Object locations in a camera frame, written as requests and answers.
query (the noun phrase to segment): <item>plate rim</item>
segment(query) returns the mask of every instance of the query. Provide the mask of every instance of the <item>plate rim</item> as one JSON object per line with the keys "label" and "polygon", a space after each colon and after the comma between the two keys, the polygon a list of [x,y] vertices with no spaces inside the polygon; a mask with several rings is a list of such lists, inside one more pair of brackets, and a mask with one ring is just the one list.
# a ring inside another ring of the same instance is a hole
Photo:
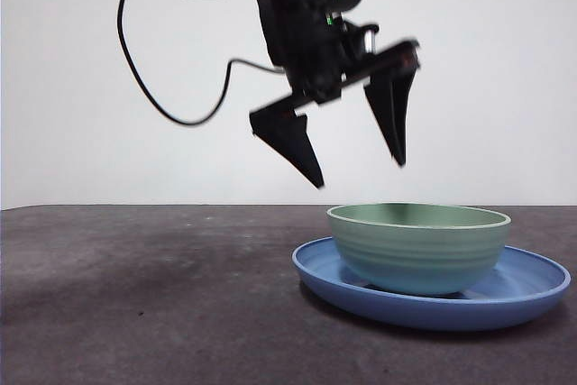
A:
{"label": "plate rim", "polygon": [[334,242],[334,237],[333,236],[327,236],[324,238],[318,238],[318,239],[315,239],[313,241],[309,241],[307,243],[303,243],[302,245],[299,245],[299,247],[297,247],[292,253],[292,261],[293,261],[294,265],[299,270],[301,270],[301,271],[305,272],[306,274],[311,275],[312,277],[315,277],[319,280],[326,281],[326,282],[333,284],[335,286],[338,286],[338,287],[358,291],[361,293],[365,293],[365,294],[369,294],[369,295],[373,295],[373,296],[377,296],[377,297],[396,298],[396,299],[402,299],[402,300],[411,300],[411,301],[416,301],[416,302],[436,303],[436,304],[463,304],[463,305],[516,304],[519,302],[528,302],[528,301],[535,301],[535,300],[543,299],[543,298],[550,298],[551,296],[554,296],[558,293],[563,293],[569,287],[569,284],[571,283],[571,274],[563,265],[557,263],[556,261],[549,259],[548,257],[542,256],[541,254],[537,254],[536,252],[530,252],[528,250],[523,250],[521,248],[505,245],[505,247],[504,247],[505,249],[508,249],[508,250],[511,250],[514,252],[518,252],[518,253],[522,253],[522,254],[526,254],[528,256],[531,256],[533,259],[544,261],[548,265],[553,266],[554,268],[558,269],[563,274],[563,281],[561,281],[561,283],[559,285],[555,286],[554,288],[551,288],[551,289],[546,290],[544,292],[537,292],[535,294],[525,295],[522,297],[499,298],[499,299],[447,299],[447,298],[418,297],[415,295],[404,295],[404,294],[400,294],[400,293],[387,292],[385,290],[374,290],[374,289],[360,288],[358,286],[354,286],[353,284],[349,284],[349,283],[345,283],[342,281],[331,280],[331,279],[327,279],[325,277],[321,277],[316,272],[313,272],[313,271],[309,270],[308,268],[306,268],[298,260],[297,256],[302,250],[310,247],[311,245],[313,245],[315,243],[325,243],[325,242],[331,242],[331,241]]}

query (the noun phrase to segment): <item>dark gray table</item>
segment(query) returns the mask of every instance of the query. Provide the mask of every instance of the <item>dark gray table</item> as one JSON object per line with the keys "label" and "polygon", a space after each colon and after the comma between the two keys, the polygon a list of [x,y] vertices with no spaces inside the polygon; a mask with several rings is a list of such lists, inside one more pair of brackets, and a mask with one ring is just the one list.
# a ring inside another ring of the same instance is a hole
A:
{"label": "dark gray table", "polygon": [[[493,207],[577,275],[577,206]],[[38,206],[3,218],[3,384],[574,384],[577,305],[476,333],[352,316],[290,254],[326,206]]]}

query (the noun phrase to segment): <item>bowl rim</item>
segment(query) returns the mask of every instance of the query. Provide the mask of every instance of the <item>bowl rim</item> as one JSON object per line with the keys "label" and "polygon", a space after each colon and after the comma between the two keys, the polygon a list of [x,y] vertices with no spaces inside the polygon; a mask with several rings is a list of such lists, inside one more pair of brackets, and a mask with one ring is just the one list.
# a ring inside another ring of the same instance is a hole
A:
{"label": "bowl rim", "polygon": [[[503,221],[499,221],[497,223],[490,223],[488,225],[398,225],[395,223],[379,223],[376,221],[364,221],[359,220],[356,218],[348,218],[346,216],[335,215],[334,211],[343,207],[353,207],[353,206],[376,206],[376,205],[420,205],[420,206],[432,206],[432,207],[450,207],[450,208],[459,208],[459,209],[471,209],[475,211],[481,211],[488,214],[499,215],[503,218]],[[374,225],[374,226],[381,226],[381,227],[399,227],[399,228],[406,228],[406,229],[433,229],[433,230],[471,230],[471,229],[486,229],[490,227],[499,227],[502,225],[508,225],[511,223],[511,217],[503,214],[502,212],[491,211],[489,209],[484,209],[481,207],[473,207],[473,206],[455,206],[455,205],[436,205],[432,203],[415,203],[415,202],[375,202],[375,203],[359,203],[355,205],[339,205],[333,206],[330,209],[327,209],[326,214],[330,218],[334,218],[336,220],[346,221],[348,223],[356,223],[360,225]]]}

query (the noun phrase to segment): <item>green bowl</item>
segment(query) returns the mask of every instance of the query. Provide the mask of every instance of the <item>green bowl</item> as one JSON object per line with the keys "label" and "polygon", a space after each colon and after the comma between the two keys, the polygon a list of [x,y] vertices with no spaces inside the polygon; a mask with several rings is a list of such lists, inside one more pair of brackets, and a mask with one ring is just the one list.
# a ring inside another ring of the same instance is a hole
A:
{"label": "green bowl", "polygon": [[495,266],[511,219],[465,206],[383,203],[327,211],[336,248],[359,277],[382,289],[444,295]]}

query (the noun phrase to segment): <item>blue plate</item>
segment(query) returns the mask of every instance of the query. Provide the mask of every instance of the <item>blue plate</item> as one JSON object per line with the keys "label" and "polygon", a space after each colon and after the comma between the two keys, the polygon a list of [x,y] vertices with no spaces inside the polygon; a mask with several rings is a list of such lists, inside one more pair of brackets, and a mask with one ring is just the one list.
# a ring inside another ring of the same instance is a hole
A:
{"label": "blue plate", "polygon": [[571,276],[546,257],[505,247],[489,276],[470,289],[424,298],[375,288],[343,263],[332,237],[298,247],[300,278],[320,298],[355,315],[437,331],[480,331],[519,325],[552,308]]}

